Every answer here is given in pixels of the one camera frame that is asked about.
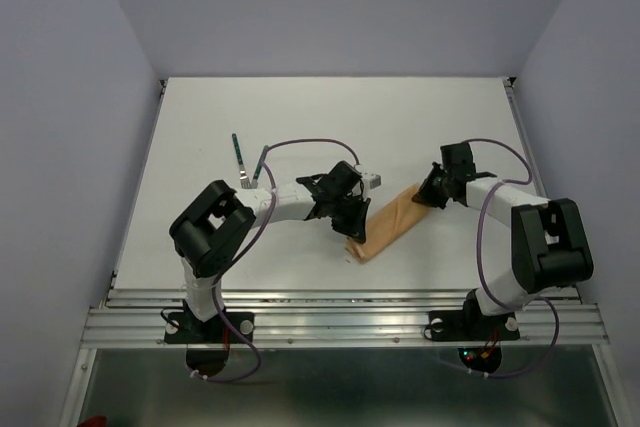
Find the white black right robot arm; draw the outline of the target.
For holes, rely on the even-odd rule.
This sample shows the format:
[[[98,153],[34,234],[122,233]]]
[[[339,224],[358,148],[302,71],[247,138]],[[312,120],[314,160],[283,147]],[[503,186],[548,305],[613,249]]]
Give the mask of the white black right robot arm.
[[[474,142],[442,146],[441,161],[432,164],[412,201],[440,209],[454,201],[479,212],[475,249],[480,286],[470,293],[472,306],[461,311],[460,325],[466,334],[482,337],[495,327],[496,316],[523,308],[540,292],[590,279],[594,262],[576,202],[523,191],[533,180],[531,167],[515,149],[496,140],[487,142],[513,154],[527,178],[503,179],[479,171]],[[510,266],[491,281],[484,272],[482,253],[487,218],[510,229]]]

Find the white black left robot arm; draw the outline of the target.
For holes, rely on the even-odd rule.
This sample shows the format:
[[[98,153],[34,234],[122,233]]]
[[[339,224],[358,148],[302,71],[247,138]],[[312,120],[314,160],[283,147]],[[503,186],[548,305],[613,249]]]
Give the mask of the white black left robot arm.
[[[252,229],[263,233],[271,223],[328,218],[335,232],[362,244],[369,194],[380,185],[380,175],[345,161],[268,189],[237,191],[223,180],[209,184],[169,228],[184,268],[191,333],[202,341],[221,333],[220,278],[256,243],[246,240]]]

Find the beige cloth napkin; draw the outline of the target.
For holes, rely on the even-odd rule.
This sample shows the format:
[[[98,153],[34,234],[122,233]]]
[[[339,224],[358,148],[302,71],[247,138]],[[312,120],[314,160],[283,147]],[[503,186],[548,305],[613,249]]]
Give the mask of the beige cloth napkin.
[[[430,211],[413,201],[419,189],[419,184],[409,186],[376,212],[366,222],[366,241],[348,239],[346,251],[359,263],[366,263],[416,226]]]

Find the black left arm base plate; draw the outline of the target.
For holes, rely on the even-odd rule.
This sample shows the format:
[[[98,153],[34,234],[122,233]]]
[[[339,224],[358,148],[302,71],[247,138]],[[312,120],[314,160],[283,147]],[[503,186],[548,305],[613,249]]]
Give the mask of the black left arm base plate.
[[[165,321],[164,342],[167,344],[242,344],[219,316],[201,322],[189,311],[162,311]],[[251,312],[226,312],[229,322],[250,341],[253,340],[255,316]]]

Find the green handled knife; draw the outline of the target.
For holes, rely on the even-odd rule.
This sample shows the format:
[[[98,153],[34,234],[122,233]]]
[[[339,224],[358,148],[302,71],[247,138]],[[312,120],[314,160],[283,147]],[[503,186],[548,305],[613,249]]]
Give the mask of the green handled knife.
[[[258,187],[259,178],[263,169],[263,163],[267,157],[268,151],[269,145],[264,145],[251,178],[251,187],[254,189]]]

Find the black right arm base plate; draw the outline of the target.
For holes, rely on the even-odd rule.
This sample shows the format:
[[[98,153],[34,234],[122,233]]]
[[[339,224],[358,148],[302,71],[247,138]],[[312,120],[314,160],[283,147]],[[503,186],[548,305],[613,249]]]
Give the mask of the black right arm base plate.
[[[498,341],[516,341],[520,331],[513,313],[484,316],[463,310],[432,310],[423,336],[434,342],[485,342],[495,336]]]

